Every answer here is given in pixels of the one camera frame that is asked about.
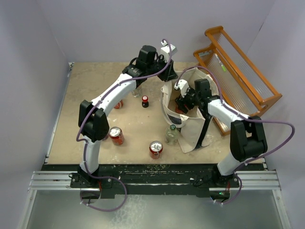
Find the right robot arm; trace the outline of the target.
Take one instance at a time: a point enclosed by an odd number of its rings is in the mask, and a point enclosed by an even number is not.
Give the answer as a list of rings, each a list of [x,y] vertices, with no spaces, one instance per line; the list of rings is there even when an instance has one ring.
[[[239,114],[220,96],[213,95],[207,79],[195,80],[194,86],[190,87],[186,80],[175,83],[174,89],[180,91],[175,102],[184,113],[198,107],[205,118],[200,139],[203,139],[212,118],[217,118],[230,129],[230,153],[214,166],[212,172],[212,182],[222,187],[233,178],[242,163],[267,151],[264,127],[260,117]]]

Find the cream canvas tote bag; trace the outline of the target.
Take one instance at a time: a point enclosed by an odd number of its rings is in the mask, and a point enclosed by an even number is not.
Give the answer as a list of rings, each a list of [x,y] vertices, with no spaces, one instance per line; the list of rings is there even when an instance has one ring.
[[[200,134],[207,119],[201,114],[199,108],[195,106],[187,114],[180,114],[175,111],[177,105],[175,98],[180,95],[179,91],[174,90],[175,81],[165,82],[161,87],[161,110],[165,121],[169,125],[178,128],[177,141],[183,153],[189,153],[195,149],[209,146],[211,141],[210,130],[207,130],[203,140]]]

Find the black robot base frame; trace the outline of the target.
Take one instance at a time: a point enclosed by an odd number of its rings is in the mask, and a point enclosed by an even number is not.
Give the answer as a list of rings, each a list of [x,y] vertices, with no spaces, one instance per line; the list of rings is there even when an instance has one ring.
[[[236,175],[222,178],[215,164],[105,164],[90,177],[78,165],[43,165],[42,171],[68,172],[71,188],[97,189],[101,198],[115,195],[192,195],[209,197],[220,189],[220,198],[239,187]]]

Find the clear green-capped glass bottle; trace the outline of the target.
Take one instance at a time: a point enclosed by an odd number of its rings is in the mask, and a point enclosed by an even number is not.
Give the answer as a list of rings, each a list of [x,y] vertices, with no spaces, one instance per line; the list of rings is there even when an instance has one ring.
[[[177,141],[178,130],[176,125],[170,125],[165,131],[165,142],[169,145],[174,145]]]

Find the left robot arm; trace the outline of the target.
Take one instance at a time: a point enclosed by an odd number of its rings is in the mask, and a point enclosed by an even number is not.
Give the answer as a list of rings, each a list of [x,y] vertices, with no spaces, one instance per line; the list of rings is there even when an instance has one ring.
[[[172,56],[177,48],[163,41],[160,52],[150,45],[144,45],[137,57],[123,69],[118,79],[101,95],[80,104],[76,140],[84,142],[83,161],[80,168],[84,171],[81,181],[87,187],[98,182],[95,173],[99,168],[98,158],[101,141],[109,132],[107,117],[112,109],[130,92],[137,89],[148,78],[157,76],[166,82],[177,78],[173,69]]]

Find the red cola can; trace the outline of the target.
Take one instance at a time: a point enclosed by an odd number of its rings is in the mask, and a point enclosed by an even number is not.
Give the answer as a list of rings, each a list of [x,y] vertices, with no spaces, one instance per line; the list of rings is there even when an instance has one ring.
[[[184,112],[180,110],[178,107],[175,108],[175,112],[178,114],[184,114]]]

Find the clear bottle behind left arm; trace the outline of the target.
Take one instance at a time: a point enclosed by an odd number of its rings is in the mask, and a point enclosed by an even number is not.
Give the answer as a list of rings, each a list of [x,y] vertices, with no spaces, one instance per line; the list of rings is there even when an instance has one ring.
[[[132,96],[135,98],[142,96],[142,86],[141,85],[132,91]]]

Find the red can under left arm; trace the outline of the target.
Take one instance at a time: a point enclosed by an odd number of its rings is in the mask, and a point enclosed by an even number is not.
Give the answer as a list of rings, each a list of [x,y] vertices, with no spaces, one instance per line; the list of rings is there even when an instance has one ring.
[[[116,106],[114,107],[115,109],[120,109],[120,108],[122,108],[123,107],[123,100],[120,100],[119,102],[118,102],[118,104],[116,104]]]

